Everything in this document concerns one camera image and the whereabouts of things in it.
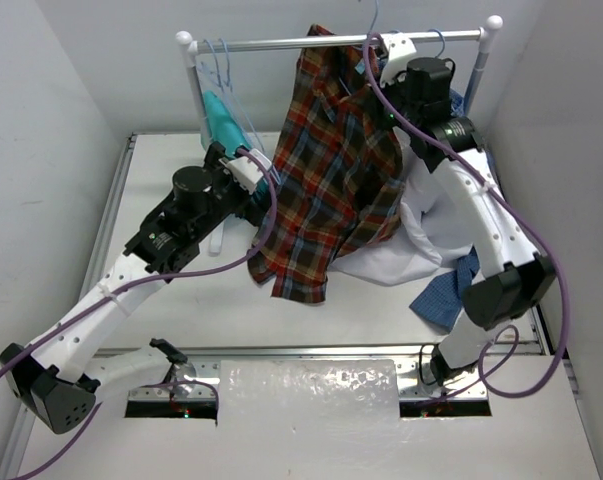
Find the red plaid shirt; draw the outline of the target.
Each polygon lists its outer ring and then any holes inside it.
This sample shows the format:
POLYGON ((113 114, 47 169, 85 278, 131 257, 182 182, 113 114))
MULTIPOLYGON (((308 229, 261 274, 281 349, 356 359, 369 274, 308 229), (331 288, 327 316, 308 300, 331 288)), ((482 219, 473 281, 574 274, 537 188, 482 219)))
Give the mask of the red plaid shirt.
POLYGON ((275 298, 324 302, 331 263, 390 239, 400 225, 403 161, 378 126, 361 48, 301 51, 274 152, 280 176, 275 225, 248 262, 275 298))

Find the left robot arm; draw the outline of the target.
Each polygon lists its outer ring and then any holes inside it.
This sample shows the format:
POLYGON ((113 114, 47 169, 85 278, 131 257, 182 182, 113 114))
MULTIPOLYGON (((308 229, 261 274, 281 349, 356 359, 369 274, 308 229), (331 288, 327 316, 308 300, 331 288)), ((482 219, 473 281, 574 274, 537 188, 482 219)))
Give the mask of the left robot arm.
POLYGON ((96 354, 146 300, 189 276, 187 266, 217 226, 242 214, 261 187, 275 188, 271 169, 257 149, 228 153, 212 143, 202 165, 173 174, 167 196, 61 320, 27 346, 4 349, 0 364, 11 390, 53 433, 73 430, 112 396, 142 387, 179 388, 192 380, 188 357, 164 339, 127 354, 96 354))

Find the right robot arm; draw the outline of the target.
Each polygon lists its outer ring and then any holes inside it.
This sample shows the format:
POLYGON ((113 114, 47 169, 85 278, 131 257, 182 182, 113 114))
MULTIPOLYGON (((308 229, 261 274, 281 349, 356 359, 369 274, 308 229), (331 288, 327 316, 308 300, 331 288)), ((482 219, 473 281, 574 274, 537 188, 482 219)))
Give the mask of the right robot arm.
POLYGON ((462 291, 460 319, 432 352, 438 386, 471 370, 499 327, 535 307, 556 278, 551 260, 504 206, 474 124, 453 111, 454 72, 450 59, 400 59, 385 65, 379 81, 389 119, 452 200, 480 264, 481 280, 462 291))

